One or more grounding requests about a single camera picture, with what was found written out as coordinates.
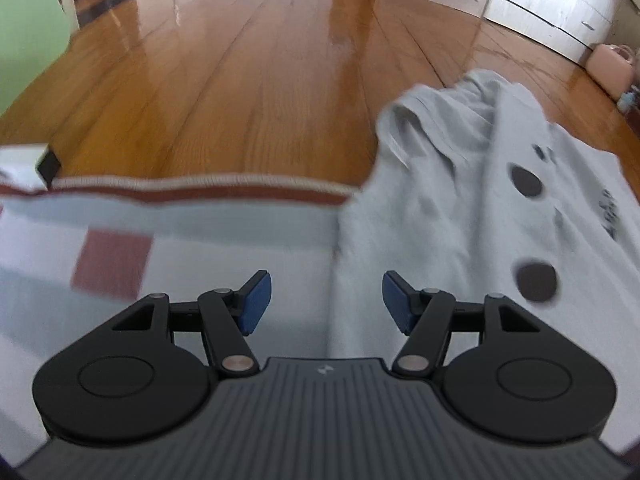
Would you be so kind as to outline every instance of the gray stripe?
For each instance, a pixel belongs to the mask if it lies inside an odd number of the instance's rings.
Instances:
[[[48,359],[126,306],[0,269],[0,332]]]
[[[6,197],[2,203],[38,221],[227,244],[334,247],[338,232],[337,206],[285,201],[193,200],[150,205],[75,194]]]
[[[2,411],[0,411],[0,435],[2,435],[0,454],[12,466],[23,462],[43,444]]]

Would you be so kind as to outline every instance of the green object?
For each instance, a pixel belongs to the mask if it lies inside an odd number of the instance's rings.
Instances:
[[[69,37],[58,0],[0,0],[0,115],[65,51]]]

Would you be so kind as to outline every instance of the black dot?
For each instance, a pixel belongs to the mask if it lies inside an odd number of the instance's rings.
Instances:
[[[536,152],[536,155],[539,156],[540,160],[544,160],[546,162],[546,155],[542,148],[540,148],[540,146],[538,146],[537,144],[533,144],[532,146]]]
[[[511,181],[516,189],[527,198],[535,198],[542,194],[543,186],[540,179],[529,170],[516,164],[511,164]]]
[[[554,266],[546,262],[524,262],[515,271],[515,280],[525,300],[543,303],[558,292],[558,275]]]

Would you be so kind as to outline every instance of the garment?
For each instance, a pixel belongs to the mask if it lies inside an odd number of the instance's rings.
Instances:
[[[640,434],[640,208],[617,158],[485,70],[452,89],[414,87],[377,135],[372,175],[340,214],[329,356],[395,357],[405,337],[382,303],[387,270],[460,301],[501,292],[611,371],[602,439],[625,449]],[[556,276],[546,301],[516,283],[531,262]],[[451,354],[475,344],[466,336]]]

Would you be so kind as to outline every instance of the wooden floor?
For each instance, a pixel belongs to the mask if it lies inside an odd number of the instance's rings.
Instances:
[[[128,0],[83,28],[0,118],[50,142],[64,175],[249,172],[359,185],[383,105],[490,68],[616,153],[640,192],[640,140],[582,69],[423,0]]]

